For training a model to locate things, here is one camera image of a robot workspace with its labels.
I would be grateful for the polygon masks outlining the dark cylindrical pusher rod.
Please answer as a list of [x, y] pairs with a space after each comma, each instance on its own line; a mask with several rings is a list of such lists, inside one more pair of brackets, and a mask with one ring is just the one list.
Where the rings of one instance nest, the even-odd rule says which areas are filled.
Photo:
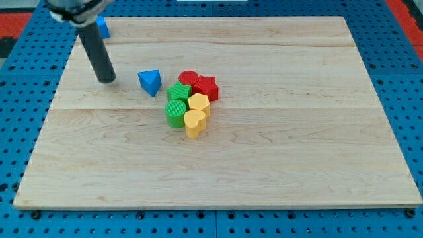
[[77, 33], [98, 81], [113, 82], [116, 79], [115, 70], [96, 21], [77, 28]]

